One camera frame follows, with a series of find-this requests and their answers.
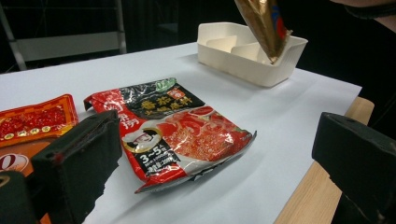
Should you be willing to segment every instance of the cartoon face on package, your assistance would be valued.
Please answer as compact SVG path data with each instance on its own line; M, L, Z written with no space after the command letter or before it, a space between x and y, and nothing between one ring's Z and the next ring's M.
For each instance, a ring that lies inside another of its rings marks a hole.
M84 103L96 112L118 110L123 149L145 182L136 193L194 179L243 153L255 137L175 78L97 92Z

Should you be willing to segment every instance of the white container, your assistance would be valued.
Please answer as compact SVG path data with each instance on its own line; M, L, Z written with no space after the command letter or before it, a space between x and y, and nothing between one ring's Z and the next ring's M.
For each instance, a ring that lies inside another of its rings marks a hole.
M291 36L275 64L245 25L203 23L198 28L198 61L264 87L289 78L308 41Z

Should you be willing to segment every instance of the picture of food on package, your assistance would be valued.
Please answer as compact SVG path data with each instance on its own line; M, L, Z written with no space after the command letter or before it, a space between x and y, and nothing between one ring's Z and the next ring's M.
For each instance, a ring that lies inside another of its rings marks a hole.
M62 95L38 105L0 112L0 172L33 172L30 159L78 123L73 98Z
M158 191L195 179L241 155L256 134L240 129L175 78L101 91L84 101L96 112L116 109L122 147L145 184Z
M275 63L282 54L291 33L283 23L276 0L234 1L262 50L271 63Z

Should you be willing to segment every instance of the dark background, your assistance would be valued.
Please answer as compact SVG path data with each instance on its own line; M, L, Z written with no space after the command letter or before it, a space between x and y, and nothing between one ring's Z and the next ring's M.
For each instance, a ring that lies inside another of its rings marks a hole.
M278 0L286 27L308 44L298 68L362 86L375 110L369 126L396 139L396 34L325 0ZM87 34L117 27L114 1L2 0L16 38ZM123 0L128 52L195 42L203 22L245 24L233 0ZM19 71L0 29L0 74ZM117 54L116 51L29 63L30 68Z

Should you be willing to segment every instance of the table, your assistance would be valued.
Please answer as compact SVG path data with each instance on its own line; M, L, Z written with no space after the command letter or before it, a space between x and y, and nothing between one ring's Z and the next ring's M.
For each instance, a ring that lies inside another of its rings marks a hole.
M85 223L273 223L313 160L321 112L344 115L361 87L295 69L262 88L197 61L196 43L0 76L0 110L176 77L178 83L258 136L243 157L195 182L134 194L142 183L125 158Z

